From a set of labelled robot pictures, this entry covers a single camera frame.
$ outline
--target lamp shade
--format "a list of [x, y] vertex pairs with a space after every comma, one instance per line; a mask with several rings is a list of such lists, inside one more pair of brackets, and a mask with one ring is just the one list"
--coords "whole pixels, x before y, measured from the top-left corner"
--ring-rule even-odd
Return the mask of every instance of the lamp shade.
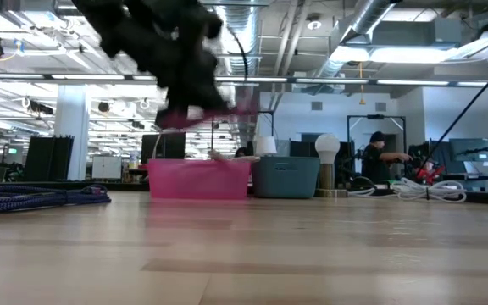
[[315, 150], [322, 164], [333, 164], [336, 154], [340, 151], [340, 141], [331, 134], [321, 135], [315, 142]]
[[255, 154], [257, 156], [276, 153], [276, 140], [273, 136], [258, 136], [255, 144]]

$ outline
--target black beanie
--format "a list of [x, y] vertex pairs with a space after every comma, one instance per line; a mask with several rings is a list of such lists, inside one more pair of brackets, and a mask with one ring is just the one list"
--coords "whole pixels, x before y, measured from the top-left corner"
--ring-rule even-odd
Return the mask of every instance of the black beanie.
[[372, 136], [370, 137], [370, 143], [374, 143], [377, 141], [385, 141], [385, 136], [381, 131], [376, 131]]

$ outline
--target gray plastic bin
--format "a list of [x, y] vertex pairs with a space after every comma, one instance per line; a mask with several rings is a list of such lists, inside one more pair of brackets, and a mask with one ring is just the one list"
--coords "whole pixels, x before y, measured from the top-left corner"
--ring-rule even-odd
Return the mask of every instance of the gray plastic bin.
[[253, 195], [261, 198], [313, 197], [319, 158], [261, 157], [252, 165]]

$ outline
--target table surface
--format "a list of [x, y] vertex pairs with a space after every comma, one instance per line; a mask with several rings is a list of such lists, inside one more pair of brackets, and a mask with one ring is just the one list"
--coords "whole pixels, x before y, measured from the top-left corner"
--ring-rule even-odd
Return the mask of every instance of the table surface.
[[110, 196], [0, 215], [0, 305], [488, 305], [486, 205]]

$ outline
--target pink plastic bin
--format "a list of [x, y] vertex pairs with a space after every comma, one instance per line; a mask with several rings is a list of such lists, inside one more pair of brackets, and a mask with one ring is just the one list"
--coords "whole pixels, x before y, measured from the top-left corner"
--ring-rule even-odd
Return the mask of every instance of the pink plastic bin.
[[151, 159], [150, 197], [245, 200], [250, 164], [230, 161]]

